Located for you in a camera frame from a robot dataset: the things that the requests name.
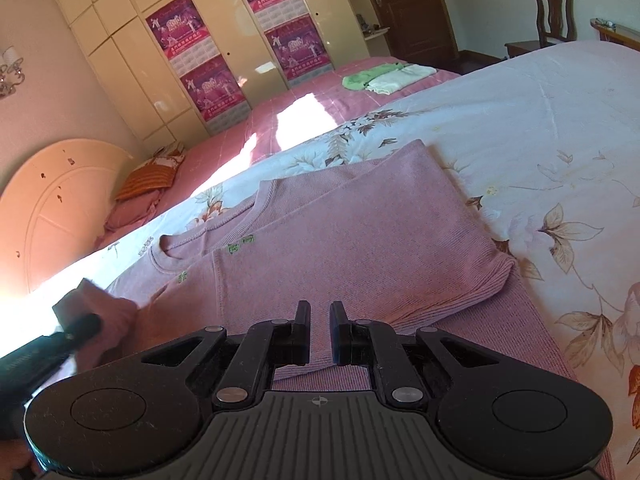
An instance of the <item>pink bedsheet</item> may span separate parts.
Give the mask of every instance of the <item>pink bedsheet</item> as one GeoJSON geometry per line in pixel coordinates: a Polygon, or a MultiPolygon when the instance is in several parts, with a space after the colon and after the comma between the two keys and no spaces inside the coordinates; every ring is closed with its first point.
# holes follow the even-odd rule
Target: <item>pink bedsheet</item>
{"type": "Polygon", "coordinates": [[[165,191],[156,211],[148,218],[135,222],[135,225],[127,225],[116,232],[107,233],[101,237],[97,249],[106,247],[187,199],[216,170],[238,156],[248,142],[255,143],[250,153],[250,163],[255,164],[273,153],[331,131],[336,126],[387,103],[459,77],[453,72],[438,70],[434,75],[392,95],[351,91],[342,86],[342,78],[347,75],[398,61],[395,57],[363,59],[318,76],[259,104],[247,120],[189,150],[178,168],[174,185],[165,191]]]}

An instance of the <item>wooden shelf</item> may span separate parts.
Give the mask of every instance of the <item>wooden shelf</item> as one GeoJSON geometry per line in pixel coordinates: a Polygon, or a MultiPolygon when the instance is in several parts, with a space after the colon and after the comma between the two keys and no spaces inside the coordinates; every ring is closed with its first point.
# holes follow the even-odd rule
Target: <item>wooden shelf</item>
{"type": "Polygon", "coordinates": [[[379,38],[380,36],[384,36],[386,33],[389,32],[389,28],[390,27],[382,27],[372,34],[363,34],[364,41],[369,41],[369,40],[373,40],[374,38],[379,38]]]}
{"type": "Polygon", "coordinates": [[[596,23],[595,18],[591,20],[591,27],[600,33],[602,41],[610,41],[612,43],[622,44],[633,50],[640,50],[640,32],[632,28],[616,25],[615,29],[603,27],[596,23]]]}

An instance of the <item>circular pad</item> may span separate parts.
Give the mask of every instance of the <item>circular pad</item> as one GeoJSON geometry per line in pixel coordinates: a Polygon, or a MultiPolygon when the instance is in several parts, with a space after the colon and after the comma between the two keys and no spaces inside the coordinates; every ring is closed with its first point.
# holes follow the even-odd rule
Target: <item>circular pad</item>
{"type": "Polygon", "coordinates": [[[561,400],[545,392],[516,390],[494,400],[494,415],[508,428],[523,433],[543,433],[566,420],[561,400]]]}
{"type": "Polygon", "coordinates": [[[104,388],[78,397],[71,406],[71,416],[88,430],[113,431],[136,423],[145,410],[145,399],[138,394],[104,388]]]}

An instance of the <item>floral bedsheet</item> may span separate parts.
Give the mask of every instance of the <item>floral bedsheet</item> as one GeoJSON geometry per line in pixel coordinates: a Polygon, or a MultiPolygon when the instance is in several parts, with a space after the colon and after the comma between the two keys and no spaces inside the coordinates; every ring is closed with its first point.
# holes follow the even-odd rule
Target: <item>floral bedsheet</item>
{"type": "Polygon", "coordinates": [[[154,238],[224,214],[255,192],[260,180],[385,156],[414,139],[431,146],[497,247],[518,259],[531,297],[578,378],[611,408],[617,478],[635,480],[640,53],[621,46],[577,42],[547,48],[347,122],[74,264],[36,291],[32,303],[51,305],[83,276],[109,285],[154,238]]]}

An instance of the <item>wooden floor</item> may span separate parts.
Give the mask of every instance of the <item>wooden floor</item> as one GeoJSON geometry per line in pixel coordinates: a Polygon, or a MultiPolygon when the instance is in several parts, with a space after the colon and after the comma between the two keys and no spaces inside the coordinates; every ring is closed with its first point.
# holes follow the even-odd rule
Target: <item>wooden floor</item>
{"type": "Polygon", "coordinates": [[[463,50],[462,52],[460,52],[459,59],[440,63],[438,66],[436,66],[436,68],[448,70],[449,72],[455,72],[456,74],[460,75],[465,75],[501,61],[502,60],[497,57],[486,56],[484,54],[478,54],[476,52],[463,50]]]}

